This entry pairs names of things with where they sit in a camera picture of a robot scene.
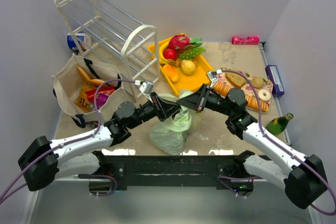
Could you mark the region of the orange kettle chips bag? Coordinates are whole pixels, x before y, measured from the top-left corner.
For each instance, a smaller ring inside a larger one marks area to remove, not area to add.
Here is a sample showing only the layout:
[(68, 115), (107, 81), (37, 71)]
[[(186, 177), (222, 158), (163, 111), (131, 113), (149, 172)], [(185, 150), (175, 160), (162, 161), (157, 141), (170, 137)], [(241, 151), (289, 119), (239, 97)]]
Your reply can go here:
[[(84, 71), (84, 69), (80, 66), (76, 66), (77, 70), (79, 71), (79, 74), (83, 77), (84, 82), (82, 84), (79, 97), (75, 104), (81, 108), (86, 113), (91, 112), (89, 109), (89, 101), (87, 99), (87, 96), (85, 94), (86, 91), (95, 90), (99, 85), (101, 85), (104, 81), (102, 79), (91, 79), (89, 75)], [(104, 84), (101, 88), (107, 88), (112, 87), (107, 84)]]

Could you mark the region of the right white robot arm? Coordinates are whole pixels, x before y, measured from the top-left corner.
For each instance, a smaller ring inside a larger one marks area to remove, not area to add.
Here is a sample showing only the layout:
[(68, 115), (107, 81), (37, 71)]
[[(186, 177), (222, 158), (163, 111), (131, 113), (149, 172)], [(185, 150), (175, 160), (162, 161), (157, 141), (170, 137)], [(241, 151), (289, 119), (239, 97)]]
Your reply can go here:
[(226, 115), (229, 131), (262, 151), (269, 159), (250, 155), (243, 161), (245, 171), (284, 190), (297, 207), (306, 209), (327, 190), (322, 160), (306, 156), (268, 133), (260, 122), (246, 111), (247, 100), (240, 89), (230, 89), (226, 97), (212, 94), (207, 85), (178, 99), (181, 106), (196, 112), (204, 108)]

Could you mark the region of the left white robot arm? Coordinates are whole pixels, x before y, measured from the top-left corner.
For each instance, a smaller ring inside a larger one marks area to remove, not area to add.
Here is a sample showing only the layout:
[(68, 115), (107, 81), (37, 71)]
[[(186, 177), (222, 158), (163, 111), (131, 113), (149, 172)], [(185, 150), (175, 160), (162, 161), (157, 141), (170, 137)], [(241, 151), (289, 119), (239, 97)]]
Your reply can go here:
[(121, 103), (110, 120), (86, 134), (58, 140), (48, 140), (45, 136), (36, 138), (18, 160), (28, 189), (43, 189), (55, 180), (65, 162), (87, 152), (120, 144), (131, 136), (130, 129), (152, 118), (165, 121), (180, 109), (176, 102), (152, 92), (144, 105), (135, 106), (130, 101)]

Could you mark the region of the cream canvas tote bag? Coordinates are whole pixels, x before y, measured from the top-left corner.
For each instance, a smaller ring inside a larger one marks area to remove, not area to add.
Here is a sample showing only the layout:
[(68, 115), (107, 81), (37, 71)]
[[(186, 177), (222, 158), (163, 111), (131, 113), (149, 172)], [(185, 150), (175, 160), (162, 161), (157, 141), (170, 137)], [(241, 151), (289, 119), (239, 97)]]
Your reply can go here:
[(92, 98), (98, 85), (91, 84), (82, 73), (90, 80), (111, 80), (98, 92), (107, 97), (106, 101), (97, 99), (101, 123), (111, 119), (118, 106), (131, 98), (124, 84), (116, 81), (121, 78), (116, 66), (73, 54), (65, 67), (53, 76), (53, 92), (62, 111), (72, 118), (77, 127), (83, 129), (88, 124), (98, 124)]

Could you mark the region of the light green plastic bag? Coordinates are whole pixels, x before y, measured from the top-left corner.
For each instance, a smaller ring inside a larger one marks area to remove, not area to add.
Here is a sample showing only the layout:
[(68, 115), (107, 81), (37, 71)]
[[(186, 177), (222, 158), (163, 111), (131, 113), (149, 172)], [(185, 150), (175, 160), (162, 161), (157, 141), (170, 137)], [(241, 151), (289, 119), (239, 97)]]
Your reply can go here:
[(151, 128), (150, 141), (167, 154), (180, 155), (184, 152), (187, 138), (196, 131), (201, 121), (201, 113), (182, 106), (175, 115)]

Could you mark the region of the purple snack bag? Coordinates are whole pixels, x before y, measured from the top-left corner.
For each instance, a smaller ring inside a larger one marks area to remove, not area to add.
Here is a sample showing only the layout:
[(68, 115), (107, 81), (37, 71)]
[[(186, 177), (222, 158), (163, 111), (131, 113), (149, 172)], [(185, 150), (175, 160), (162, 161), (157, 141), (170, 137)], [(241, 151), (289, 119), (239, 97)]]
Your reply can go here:
[[(100, 109), (102, 106), (104, 106), (104, 104), (107, 102), (108, 98), (109, 97), (105, 94), (98, 94), (98, 96), (96, 98), (97, 108)], [(94, 111), (96, 109), (93, 101), (89, 102), (89, 109), (90, 109), (90, 111)]]

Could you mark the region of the red gummy candy bag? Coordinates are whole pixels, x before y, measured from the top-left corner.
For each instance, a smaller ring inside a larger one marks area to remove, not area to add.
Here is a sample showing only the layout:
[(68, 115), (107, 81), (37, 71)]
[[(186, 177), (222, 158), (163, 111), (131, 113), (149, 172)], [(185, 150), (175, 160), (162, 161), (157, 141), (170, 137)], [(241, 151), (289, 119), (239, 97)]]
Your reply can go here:
[[(115, 91), (114, 87), (100, 88), (98, 93), (97, 93), (97, 99), (99, 98), (100, 95), (103, 95), (103, 97), (108, 98), (111, 94), (114, 93), (114, 91)], [(96, 89), (85, 92), (89, 102), (93, 103), (95, 93), (96, 93)]]

